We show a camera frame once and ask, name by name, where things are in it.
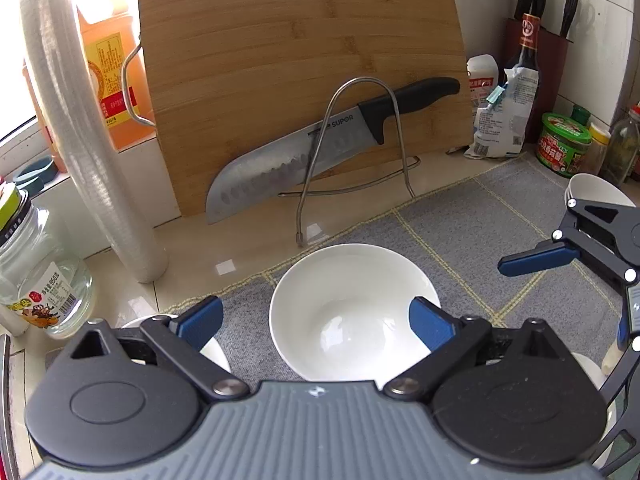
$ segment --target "red knife block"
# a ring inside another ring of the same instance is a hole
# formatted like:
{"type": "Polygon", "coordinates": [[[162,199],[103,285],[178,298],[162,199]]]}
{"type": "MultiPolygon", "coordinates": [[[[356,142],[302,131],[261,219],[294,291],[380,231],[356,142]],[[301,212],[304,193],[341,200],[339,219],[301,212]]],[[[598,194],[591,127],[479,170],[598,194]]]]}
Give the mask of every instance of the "red knife block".
{"type": "MultiPolygon", "coordinates": [[[[522,22],[517,22],[513,18],[506,21],[504,43],[502,44],[502,55],[499,63],[500,73],[520,51],[521,33],[522,22]]],[[[525,142],[538,142],[538,137],[542,131],[542,114],[551,112],[554,109],[569,43],[571,41],[561,38],[557,34],[553,34],[544,28],[540,29],[538,35],[538,67],[540,68],[542,84],[527,123],[525,142]]]]}

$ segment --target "plastic bag roll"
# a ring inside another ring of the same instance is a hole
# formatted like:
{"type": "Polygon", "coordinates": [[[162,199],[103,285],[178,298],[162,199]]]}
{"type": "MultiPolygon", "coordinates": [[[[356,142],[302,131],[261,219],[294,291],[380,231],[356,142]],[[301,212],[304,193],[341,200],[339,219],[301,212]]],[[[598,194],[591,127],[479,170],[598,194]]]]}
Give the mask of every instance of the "plastic bag roll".
{"type": "Polygon", "coordinates": [[[168,260],[136,205],[91,85],[72,0],[20,0],[26,61],[43,114],[78,193],[132,275],[161,276],[168,260]]]}

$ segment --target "gray mat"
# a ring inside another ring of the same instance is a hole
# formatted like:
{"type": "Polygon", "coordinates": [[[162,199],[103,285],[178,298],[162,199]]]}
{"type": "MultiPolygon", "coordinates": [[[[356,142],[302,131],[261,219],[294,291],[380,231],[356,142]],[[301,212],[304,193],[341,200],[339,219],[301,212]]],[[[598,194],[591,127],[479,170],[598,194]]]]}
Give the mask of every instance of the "gray mat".
{"type": "MultiPolygon", "coordinates": [[[[495,326],[519,327],[543,317],[570,350],[600,364],[615,338],[622,300],[582,264],[507,278],[496,264],[506,254],[549,238],[564,215],[567,180],[530,153],[475,178],[428,193],[318,244],[302,255],[221,291],[225,320],[216,336],[232,372],[260,380],[300,380],[269,332],[274,286],[308,252],[333,244],[389,248],[416,263],[453,316],[478,314],[495,326]]],[[[168,310],[183,312],[198,298],[168,310]]]]}

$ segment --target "wood grain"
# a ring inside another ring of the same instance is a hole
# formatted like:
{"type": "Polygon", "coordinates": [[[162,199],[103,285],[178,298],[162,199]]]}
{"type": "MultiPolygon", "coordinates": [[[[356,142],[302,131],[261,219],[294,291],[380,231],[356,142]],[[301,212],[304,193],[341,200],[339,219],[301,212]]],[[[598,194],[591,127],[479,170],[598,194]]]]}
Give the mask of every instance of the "wood grain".
{"type": "MultiPolygon", "coordinates": [[[[402,117],[408,154],[471,141],[466,59],[454,0],[139,0],[158,138],[183,215],[204,211],[213,178],[236,157],[320,120],[334,91],[361,75],[392,88],[431,76],[457,96],[402,117]]],[[[336,112],[382,94],[346,92],[336,112]]],[[[385,144],[326,174],[399,158],[385,144]]]]}

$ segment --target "white bowl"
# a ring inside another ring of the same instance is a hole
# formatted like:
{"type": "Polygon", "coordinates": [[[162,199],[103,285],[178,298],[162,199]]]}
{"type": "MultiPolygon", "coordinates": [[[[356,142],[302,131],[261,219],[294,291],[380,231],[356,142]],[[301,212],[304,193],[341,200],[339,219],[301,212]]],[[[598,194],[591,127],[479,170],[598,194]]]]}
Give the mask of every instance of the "white bowl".
{"type": "Polygon", "coordinates": [[[440,306],[427,276],[388,249],[345,244],[311,253],[271,298],[271,338],[308,381],[374,380],[378,388],[430,354],[409,327],[409,304],[440,306]]]}
{"type": "Polygon", "coordinates": [[[606,202],[635,207],[633,201],[616,186],[589,173],[578,173],[571,177],[564,190],[564,202],[570,198],[606,202]]]}
{"type": "MultiPolygon", "coordinates": [[[[577,354],[576,352],[573,352],[573,354],[574,354],[575,360],[578,361],[578,364],[589,376],[593,385],[597,389],[600,389],[604,384],[604,381],[607,379],[605,375],[602,373],[602,370],[600,370],[600,367],[596,363],[594,363],[591,359],[589,359],[587,356],[584,356],[582,354],[577,354]]],[[[616,403],[612,402],[611,405],[609,406],[609,409],[607,410],[607,426],[604,430],[604,434],[602,435],[603,437],[607,433],[609,433],[609,431],[611,430],[611,428],[613,428],[617,420],[618,420],[618,412],[616,411],[616,403]]],[[[609,454],[611,453],[612,447],[613,447],[613,444],[607,447],[604,453],[601,454],[596,460],[596,462],[593,463],[594,467],[596,467],[597,469],[601,469],[607,463],[607,458],[609,458],[609,454]]]]}
{"type": "MultiPolygon", "coordinates": [[[[153,317],[157,315],[158,314],[151,314],[150,316],[139,317],[137,319],[134,319],[133,321],[129,321],[128,323],[125,323],[122,327],[123,328],[139,327],[140,323],[142,323],[145,319],[148,319],[149,317],[153,317]]],[[[174,314],[162,314],[162,315],[169,316],[169,317],[177,317],[177,316],[174,316],[174,314]]],[[[207,344],[200,349],[200,353],[204,355],[204,357],[206,357],[209,361],[215,362],[215,364],[217,364],[220,368],[224,368],[227,372],[231,373],[231,367],[229,366],[229,361],[226,359],[225,353],[222,351],[222,348],[220,348],[219,343],[215,339],[213,338],[209,339],[209,341],[207,341],[207,344]]]]}

